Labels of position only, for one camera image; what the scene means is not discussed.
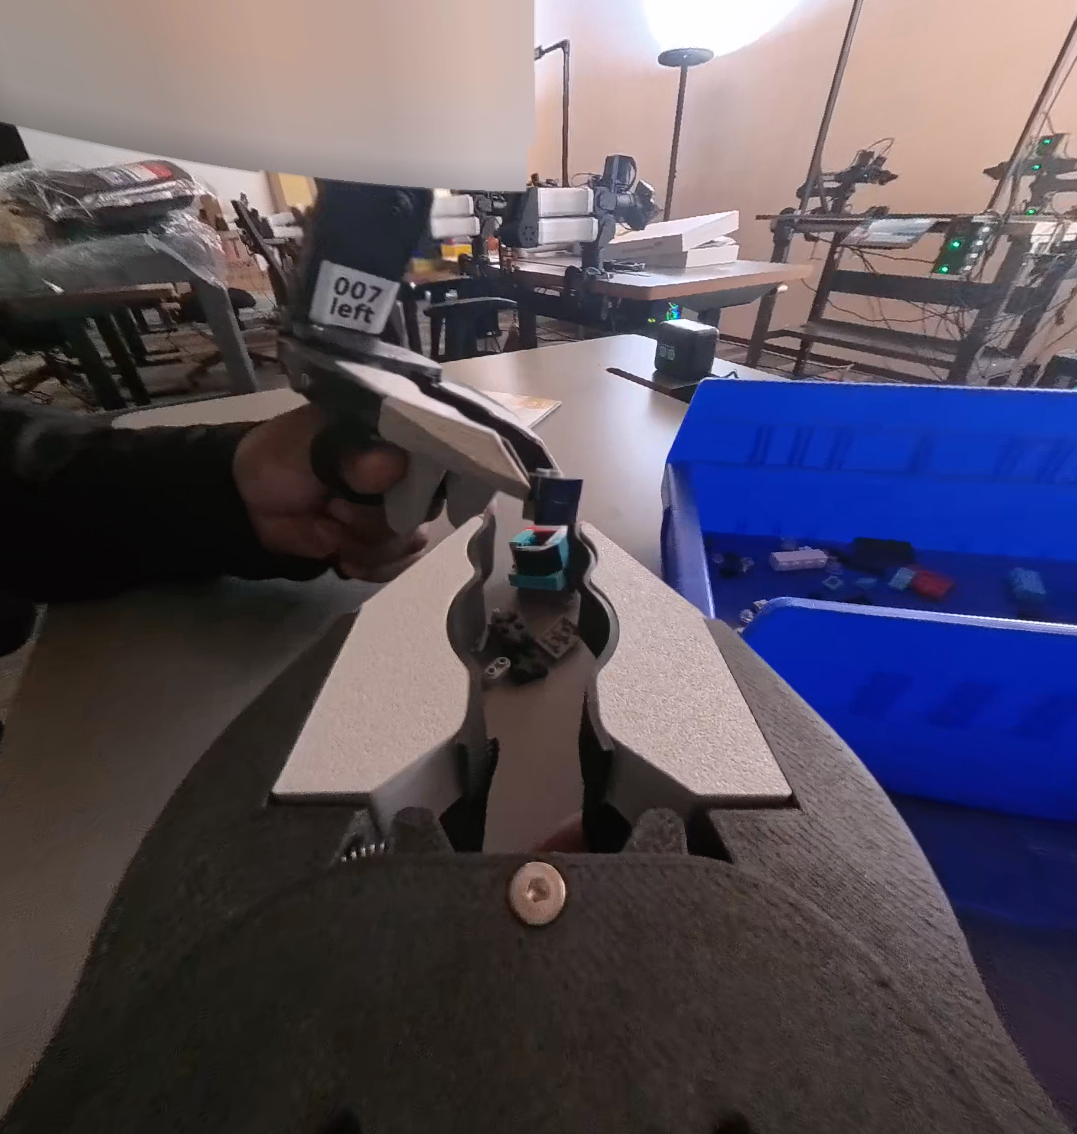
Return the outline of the black cube device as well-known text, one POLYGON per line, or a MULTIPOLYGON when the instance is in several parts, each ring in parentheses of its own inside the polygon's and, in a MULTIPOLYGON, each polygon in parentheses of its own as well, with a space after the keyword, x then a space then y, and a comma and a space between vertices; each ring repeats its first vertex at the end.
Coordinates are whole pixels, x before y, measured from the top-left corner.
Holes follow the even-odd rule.
POLYGON ((669 320, 659 325, 656 371, 676 381, 699 382, 714 374, 718 328, 698 320, 669 320))

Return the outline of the person's left forearm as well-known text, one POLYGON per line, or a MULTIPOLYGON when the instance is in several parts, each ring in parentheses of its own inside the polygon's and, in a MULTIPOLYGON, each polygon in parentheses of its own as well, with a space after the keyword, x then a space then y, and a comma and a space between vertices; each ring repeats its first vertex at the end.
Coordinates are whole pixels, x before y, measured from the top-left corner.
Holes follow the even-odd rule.
POLYGON ((120 431, 0 394, 0 592, 75 602, 270 578, 234 480, 250 431, 120 431))

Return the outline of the teal and black brick assembly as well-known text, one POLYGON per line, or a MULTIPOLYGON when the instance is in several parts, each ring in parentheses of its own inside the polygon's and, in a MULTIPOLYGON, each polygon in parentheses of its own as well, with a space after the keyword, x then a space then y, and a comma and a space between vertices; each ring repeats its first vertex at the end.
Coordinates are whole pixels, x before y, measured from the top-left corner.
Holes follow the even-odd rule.
POLYGON ((572 539, 568 526, 531 526, 512 537, 509 552, 510 588, 545 595, 570 592, 572 539))

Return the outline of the plastic wrapped dark bundle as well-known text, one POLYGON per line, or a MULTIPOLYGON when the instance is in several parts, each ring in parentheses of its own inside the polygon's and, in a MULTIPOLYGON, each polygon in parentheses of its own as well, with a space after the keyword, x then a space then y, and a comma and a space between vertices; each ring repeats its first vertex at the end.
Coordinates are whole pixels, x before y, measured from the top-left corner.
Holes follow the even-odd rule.
POLYGON ((26 251, 150 238, 219 272, 224 251, 201 217, 202 187, 168 159, 95 168, 0 168, 0 243, 26 251))

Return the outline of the wooden top work table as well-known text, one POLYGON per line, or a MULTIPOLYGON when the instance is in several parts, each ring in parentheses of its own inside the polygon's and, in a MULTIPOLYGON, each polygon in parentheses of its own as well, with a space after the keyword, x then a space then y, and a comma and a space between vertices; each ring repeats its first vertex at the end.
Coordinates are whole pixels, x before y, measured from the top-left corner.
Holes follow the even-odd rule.
POLYGON ((519 347, 532 350, 541 320, 588 334, 649 335, 677 307, 717 328, 725 309, 773 298, 816 271, 814 264, 735 262, 587 275, 577 263, 516 262, 499 273, 499 285, 518 305, 519 347))

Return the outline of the dark flat strip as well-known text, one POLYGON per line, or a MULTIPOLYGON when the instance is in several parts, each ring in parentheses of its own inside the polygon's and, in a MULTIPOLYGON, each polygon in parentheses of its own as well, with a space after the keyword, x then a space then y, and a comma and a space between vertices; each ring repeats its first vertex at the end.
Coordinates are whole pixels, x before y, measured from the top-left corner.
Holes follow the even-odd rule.
POLYGON ((697 389, 696 384, 691 384, 691 383, 675 384, 672 382, 666 382, 657 377, 649 379, 649 377, 638 376, 630 371, 626 371, 624 369, 616 368, 616 367, 606 368, 606 373, 610 375, 617 376, 626 382, 630 382, 639 388, 643 388, 645 390, 652 390, 657 394, 668 396, 684 405, 689 405, 691 402, 695 390, 697 389))

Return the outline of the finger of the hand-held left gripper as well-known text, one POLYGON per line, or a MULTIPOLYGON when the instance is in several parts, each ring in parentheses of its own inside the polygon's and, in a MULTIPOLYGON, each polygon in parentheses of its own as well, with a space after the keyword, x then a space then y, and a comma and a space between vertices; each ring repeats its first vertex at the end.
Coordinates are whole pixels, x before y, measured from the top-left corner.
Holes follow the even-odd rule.
POLYGON ((343 382, 361 393, 386 444, 515 499, 529 497, 534 435, 489 400, 359 363, 343 364, 343 382))
POLYGON ((490 478, 529 478, 539 471, 561 474, 546 444, 516 418, 474 388, 442 379, 436 401, 454 413, 441 428, 442 444, 490 478))

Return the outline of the person's left hand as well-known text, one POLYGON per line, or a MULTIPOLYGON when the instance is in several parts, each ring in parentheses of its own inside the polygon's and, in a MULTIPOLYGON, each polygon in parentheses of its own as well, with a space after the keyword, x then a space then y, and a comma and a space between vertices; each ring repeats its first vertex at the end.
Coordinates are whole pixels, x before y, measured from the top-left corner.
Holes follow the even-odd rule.
POLYGON ((235 486, 270 553, 386 584, 424 555, 429 533, 392 532, 381 506, 336 496, 316 475, 311 451, 324 426, 319 409, 307 405, 252 429, 235 452, 235 486))

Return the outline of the metal rig with electronics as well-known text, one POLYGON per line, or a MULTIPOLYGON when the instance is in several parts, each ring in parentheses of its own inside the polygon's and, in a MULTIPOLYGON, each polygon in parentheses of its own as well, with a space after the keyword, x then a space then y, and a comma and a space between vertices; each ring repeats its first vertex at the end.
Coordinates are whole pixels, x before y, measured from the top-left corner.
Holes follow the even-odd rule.
POLYGON ((1077 68, 1077 9, 1010 155, 988 168, 983 210, 897 212, 858 207, 858 192, 897 181, 891 139, 823 168, 865 3, 853 3, 806 178, 794 206, 762 214, 773 263, 799 245, 821 255, 802 320, 776 325, 777 296, 757 309, 745 363, 783 354, 794 379, 818 353, 888 382, 1027 386, 1045 368, 1049 334, 1061 342, 1077 303, 1077 154, 1054 131, 1053 110, 1077 68))

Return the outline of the black floor lamp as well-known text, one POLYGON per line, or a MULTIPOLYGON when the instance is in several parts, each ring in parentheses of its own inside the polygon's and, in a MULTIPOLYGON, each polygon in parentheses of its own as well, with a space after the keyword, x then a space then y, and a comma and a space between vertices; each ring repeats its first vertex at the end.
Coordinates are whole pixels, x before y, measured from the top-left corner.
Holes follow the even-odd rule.
POLYGON ((696 68, 708 64, 715 58, 715 51, 704 47, 681 48, 673 47, 662 50, 658 56, 658 64, 663 69, 678 73, 677 96, 675 106, 673 127, 670 145, 670 159, 668 168, 668 180, 665 185, 665 197, 662 218, 664 221, 672 219, 676 181, 678 174, 679 149, 683 136, 683 123, 688 99, 688 77, 689 73, 696 68))

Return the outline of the printed instruction booklet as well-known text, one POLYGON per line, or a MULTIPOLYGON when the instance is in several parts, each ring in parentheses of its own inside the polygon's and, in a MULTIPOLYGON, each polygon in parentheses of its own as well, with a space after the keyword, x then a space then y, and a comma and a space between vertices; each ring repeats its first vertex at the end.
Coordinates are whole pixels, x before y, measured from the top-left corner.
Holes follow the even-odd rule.
POLYGON ((536 428, 554 415, 562 406, 561 401, 539 396, 505 392, 482 392, 487 399, 519 420, 526 428, 536 428))

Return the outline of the grey desk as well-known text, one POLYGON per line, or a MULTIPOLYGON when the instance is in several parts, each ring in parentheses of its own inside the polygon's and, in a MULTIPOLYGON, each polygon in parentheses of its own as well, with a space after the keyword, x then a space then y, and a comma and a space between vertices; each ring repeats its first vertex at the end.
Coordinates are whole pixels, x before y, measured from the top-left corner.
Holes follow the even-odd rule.
POLYGON ((1064 1132, 871 775, 733 634, 783 809, 461 852, 272 800, 361 588, 53 609, 0 760, 0 1132, 1064 1132))

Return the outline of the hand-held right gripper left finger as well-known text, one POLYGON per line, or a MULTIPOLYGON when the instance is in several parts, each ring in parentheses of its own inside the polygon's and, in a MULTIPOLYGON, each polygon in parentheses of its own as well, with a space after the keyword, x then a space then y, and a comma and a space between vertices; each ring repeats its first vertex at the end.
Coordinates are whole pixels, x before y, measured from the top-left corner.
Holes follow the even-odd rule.
POLYGON ((386 837, 420 809, 457 851, 483 850, 499 762, 480 664, 494 551, 494 518, 472 519, 363 604, 274 801, 357 807, 386 837))

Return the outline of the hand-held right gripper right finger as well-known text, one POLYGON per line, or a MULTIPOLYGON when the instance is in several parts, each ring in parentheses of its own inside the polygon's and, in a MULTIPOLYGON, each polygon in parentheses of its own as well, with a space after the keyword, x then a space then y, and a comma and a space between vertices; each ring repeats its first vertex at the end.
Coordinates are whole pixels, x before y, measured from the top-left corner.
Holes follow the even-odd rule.
POLYGON ((650 812, 784 810, 794 792, 711 622, 594 526, 575 530, 578 635, 594 661, 578 752, 583 830, 617 852, 650 812))

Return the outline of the blue plastic bin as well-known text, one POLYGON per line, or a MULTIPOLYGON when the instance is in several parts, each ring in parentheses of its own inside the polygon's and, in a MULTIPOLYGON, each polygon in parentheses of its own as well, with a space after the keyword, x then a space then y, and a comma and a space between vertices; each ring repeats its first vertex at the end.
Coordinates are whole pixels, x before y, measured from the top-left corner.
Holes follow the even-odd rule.
POLYGON ((1077 625, 1077 392, 708 379, 662 490, 663 575, 724 622, 712 533, 1045 563, 1048 609, 953 616, 1077 625))
POLYGON ((1077 627, 776 599, 743 641, 887 792, 1077 826, 1077 627))

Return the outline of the white and black robot unit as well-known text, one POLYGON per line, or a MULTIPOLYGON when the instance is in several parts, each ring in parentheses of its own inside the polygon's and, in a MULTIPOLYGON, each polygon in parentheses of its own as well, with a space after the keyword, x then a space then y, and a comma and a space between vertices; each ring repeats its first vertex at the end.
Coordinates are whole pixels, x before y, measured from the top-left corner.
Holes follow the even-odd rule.
POLYGON ((438 193, 433 200, 431 239, 487 242, 496 236, 507 206, 508 195, 500 192, 438 193))
POLYGON ((507 197, 498 239, 513 250, 587 246, 599 232, 592 188, 532 186, 507 197))

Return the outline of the pile of mixed toy bricks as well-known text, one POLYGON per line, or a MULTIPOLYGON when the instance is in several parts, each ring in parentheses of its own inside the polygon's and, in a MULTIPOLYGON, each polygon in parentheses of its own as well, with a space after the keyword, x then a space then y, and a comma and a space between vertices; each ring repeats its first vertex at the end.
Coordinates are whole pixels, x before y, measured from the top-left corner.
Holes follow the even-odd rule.
POLYGON ((906 546, 795 543, 712 533, 703 539, 716 609, 736 615, 776 599, 1017 617, 1056 603, 1060 579, 1045 563, 931 552, 906 546))

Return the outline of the black office chair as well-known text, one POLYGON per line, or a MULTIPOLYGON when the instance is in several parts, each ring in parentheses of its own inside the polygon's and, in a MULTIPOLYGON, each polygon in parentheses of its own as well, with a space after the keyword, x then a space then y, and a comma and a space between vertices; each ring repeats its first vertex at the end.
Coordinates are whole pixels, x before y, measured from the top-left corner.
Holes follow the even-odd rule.
POLYGON ((502 355, 500 317, 514 316, 518 304, 499 296, 444 299, 427 307, 433 362, 462 362, 502 355))

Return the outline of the grey metal table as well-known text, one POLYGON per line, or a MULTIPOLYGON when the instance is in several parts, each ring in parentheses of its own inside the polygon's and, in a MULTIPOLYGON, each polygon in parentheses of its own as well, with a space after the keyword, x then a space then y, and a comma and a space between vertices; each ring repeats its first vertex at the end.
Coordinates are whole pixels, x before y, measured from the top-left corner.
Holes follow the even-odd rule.
POLYGON ((24 251, 0 244, 0 317, 64 334, 107 412, 150 405, 123 330, 131 312, 167 303, 187 285, 202 305, 234 395, 258 392, 257 374, 226 284, 148 234, 52 244, 24 251))

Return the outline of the black pipe stand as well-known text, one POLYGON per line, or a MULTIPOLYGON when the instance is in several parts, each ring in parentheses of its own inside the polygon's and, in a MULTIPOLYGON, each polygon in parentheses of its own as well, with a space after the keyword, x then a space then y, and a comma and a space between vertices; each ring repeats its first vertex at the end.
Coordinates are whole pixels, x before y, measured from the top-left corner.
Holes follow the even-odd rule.
POLYGON ((561 94, 560 94, 560 182, 564 190, 572 187, 571 175, 571 97, 572 97, 572 42, 565 37, 548 45, 539 45, 534 49, 534 63, 544 61, 546 57, 560 53, 561 64, 561 94))

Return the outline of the stack of white flat boxes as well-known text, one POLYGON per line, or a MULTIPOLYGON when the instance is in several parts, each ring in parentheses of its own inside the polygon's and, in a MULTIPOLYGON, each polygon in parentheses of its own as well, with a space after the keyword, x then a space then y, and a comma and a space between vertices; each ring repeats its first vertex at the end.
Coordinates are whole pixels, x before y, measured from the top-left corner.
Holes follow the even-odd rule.
POLYGON ((603 263, 653 272, 725 266, 738 260, 740 224, 736 210, 653 223, 639 232, 618 234, 603 263))

